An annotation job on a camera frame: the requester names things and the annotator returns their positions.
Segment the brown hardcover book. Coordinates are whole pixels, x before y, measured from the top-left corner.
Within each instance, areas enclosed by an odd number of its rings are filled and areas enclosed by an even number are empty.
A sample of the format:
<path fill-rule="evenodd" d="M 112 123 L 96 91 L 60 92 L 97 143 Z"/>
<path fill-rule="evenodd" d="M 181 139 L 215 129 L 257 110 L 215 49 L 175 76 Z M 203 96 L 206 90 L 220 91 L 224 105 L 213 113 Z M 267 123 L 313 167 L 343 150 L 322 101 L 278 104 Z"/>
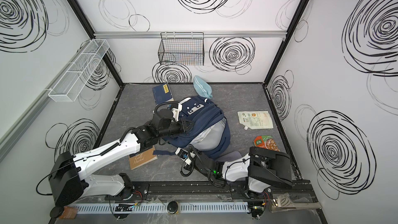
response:
<path fill-rule="evenodd" d="M 142 152 L 129 155 L 130 169 L 134 170 L 143 165 L 146 165 L 152 161 L 155 161 L 158 157 L 154 155 L 155 147 L 152 146 L 150 149 Z"/>

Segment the navy blue student backpack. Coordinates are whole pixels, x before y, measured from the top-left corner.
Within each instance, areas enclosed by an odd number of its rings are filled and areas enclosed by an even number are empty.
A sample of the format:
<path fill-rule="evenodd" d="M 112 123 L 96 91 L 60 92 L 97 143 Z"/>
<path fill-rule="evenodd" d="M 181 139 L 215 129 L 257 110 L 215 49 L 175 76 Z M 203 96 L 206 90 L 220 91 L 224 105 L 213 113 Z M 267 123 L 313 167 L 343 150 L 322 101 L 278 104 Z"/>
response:
<path fill-rule="evenodd" d="M 194 128 L 187 134 L 161 139 L 177 148 L 192 145 L 213 159 L 228 148 L 231 139 L 228 121 L 216 103 L 198 95 L 173 103 L 182 105 L 179 118 L 193 121 Z"/>

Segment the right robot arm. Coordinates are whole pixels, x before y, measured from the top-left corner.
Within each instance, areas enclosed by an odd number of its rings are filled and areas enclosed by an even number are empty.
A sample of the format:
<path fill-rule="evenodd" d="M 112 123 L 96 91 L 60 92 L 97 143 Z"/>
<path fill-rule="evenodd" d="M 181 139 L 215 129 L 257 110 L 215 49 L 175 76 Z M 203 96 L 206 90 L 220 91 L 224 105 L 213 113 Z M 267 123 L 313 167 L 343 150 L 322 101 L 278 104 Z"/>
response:
<path fill-rule="evenodd" d="M 180 174 L 188 177 L 194 170 L 204 175 L 217 188 L 225 188 L 241 178 L 247 179 L 248 190 L 262 193 L 269 187 L 292 189 L 291 157 L 281 151 L 251 147 L 249 153 L 233 161 L 216 161 L 204 152 L 188 146 L 187 150 L 177 148 L 174 152 L 184 161 Z"/>

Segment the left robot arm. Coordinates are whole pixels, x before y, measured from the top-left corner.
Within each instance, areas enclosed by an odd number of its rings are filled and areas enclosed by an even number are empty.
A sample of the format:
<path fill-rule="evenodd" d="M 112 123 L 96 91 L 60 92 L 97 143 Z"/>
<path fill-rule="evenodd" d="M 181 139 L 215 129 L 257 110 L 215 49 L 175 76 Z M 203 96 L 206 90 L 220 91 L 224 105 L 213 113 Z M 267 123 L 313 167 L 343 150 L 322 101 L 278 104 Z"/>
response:
<path fill-rule="evenodd" d="M 159 139 L 174 138 L 189 133 L 194 122 L 184 117 L 176 120 L 171 110 L 155 111 L 152 120 L 128 128 L 120 139 L 94 150 L 60 154 L 45 176 L 49 181 L 56 207 L 67 206 L 86 196 L 116 196 L 130 187 L 126 176 L 97 176 L 94 172 L 131 154 L 139 154 L 154 146 Z"/>

